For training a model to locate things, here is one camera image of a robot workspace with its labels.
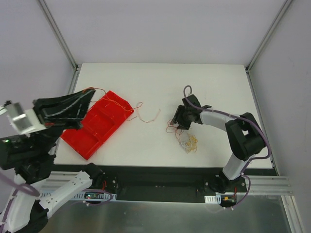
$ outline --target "red tray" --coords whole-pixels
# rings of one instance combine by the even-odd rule
[[[107,98],[116,101],[128,111]],[[88,160],[133,112],[127,101],[108,91],[89,109],[81,122],[82,129],[66,130],[61,137]]]

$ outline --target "white table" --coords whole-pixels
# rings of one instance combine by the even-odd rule
[[[184,86],[190,84],[201,105],[243,114],[251,112],[259,122],[247,76],[242,65],[195,64],[107,64],[84,63],[75,91],[87,87],[111,90],[135,107],[143,102],[139,113],[145,120],[161,113],[155,122],[143,123],[138,118],[124,122],[120,128],[86,161],[61,140],[56,164],[81,165],[93,162],[114,166],[181,166],[223,167],[231,149],[225,132],[206,125],[192,124],[190,133],[198,142],[196,153],[186,153],[173,133],[166,133],[182,104]],[[96,91],[93,100],[103,95]],[[265,156],[263,149],[258,156]],[[271,162],[258,160],[249,167],[271,168]]]

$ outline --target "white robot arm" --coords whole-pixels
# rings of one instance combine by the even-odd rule
[[[103,187],[104,173],[94,164],[86,165],[75,178],[52,194],[40,198],[38,190],[50,176],[54,158],[49,151],[65,129],[80,129],[94,89],[68,96],[34,100],[33,109],[23,111],[19,103],[7,101],[0,115],[8,113],[19,135],[0,139],[0,167],[15,169],[14,182],[0,178],[14,189],[0,214],[0,233],[36,233],[75,194]]]
[[[227,132],[232,155],[222,172],[209,187],[219,193],[225,193],[226,187],[237,182],[249,162],[258,154],[266,143],[259,132],[259,126],[251,113],[240,116],[224,114],[214,111],[211,106],[200,105],[195,95],[182,99],[184,105],[179,105],[171,124],[178,124],[177,128],[188,130],[192,122],[211,125]]]

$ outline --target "white wall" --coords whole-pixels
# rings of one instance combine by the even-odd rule
[[[29,109],[34,99],[65,93],[73,70],[35,0],[1,0],[0,32],[0,105],[12,100]],[[0,116],[0,137],[12,134]],[[0,182],[0,212],[10,190]]]
[[[311,232],[311,1],[294,1],[251,70],[281,175],[290,177]]]
[[[284,0],[46,0],[82,62],[247,65]]]

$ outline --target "orange string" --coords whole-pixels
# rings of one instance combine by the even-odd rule
[[[102,188],[102,190],[103,190],[103,191],[105,190],[106,185],[107,185],[107,182],[106,182],[106,181],[104,181],[104,182],[103,182],[103,188]]]
[[[167,133],[174,133],[175,132],[175,137],[176,137],[176,139],[180,142],[180,135],[184,132],[184,130],[180,130],[180,129],[178,129],[176,126],[174,126],[174,125],[170,125],[170,122],[171,122],[172,120],[169,120],[168,122],[167,122],[167,124],[168,124],[168,126],[166,127],[166,132]],[[174,128],[174,131],[172,131],[172,132],[168,132],[167,131],[167,129],[168,128]]]
[[[138,117],[142,122],[144,122],[144,123],[150,123],[150,122],[155,121],[155,120],[157,119],[157,117],[159,116],[160,112],[161,112],[161,109],[159,109],[159,111],[158,111],[158,113],[156,114],[156,116],[155,116],[154,119],[149,120],[149,121],[145,121],[145,120],[143,120],[143,119],[141,118],[141,116],[140,116],[140,114],[139,114],[139,111],[138,111],[138,108],[140,108],[140,107],[142,106],[142,104],[143,104],[142,102],[138,102],[135,108],[126,109],[124,106],[120,105],[120,104],[119,104],[118,102],[116,102],[115,100],[110,99],[110,98],[107,96],[106,91],[105,91],[104,89],[102,89],[102,88],[88,87],[88,88],[84,89],[84,90],[82,91],[82,93],[84,93],[86,90],[89,90],[89,89],[97,89],[97,90],[102,90],[102,91],[104,91],[104,93],[105,93],[105,95],[104,95],[104,97],[103,97],[104,100],[108,100],[108,101],[111,101],[111,102],[115,103],[116,105],[120,106],[122,109],[124,109],[124,110],[127,111],[127,112],[130,112],[130,111],[136,109],[136,110],[137,110],[137,116],[135,116],[135,117],[133,117],[132,119],[127,120],[127,121],[131,121],[131,120],[133,120],[133,119],[135,119],[135,118]]]

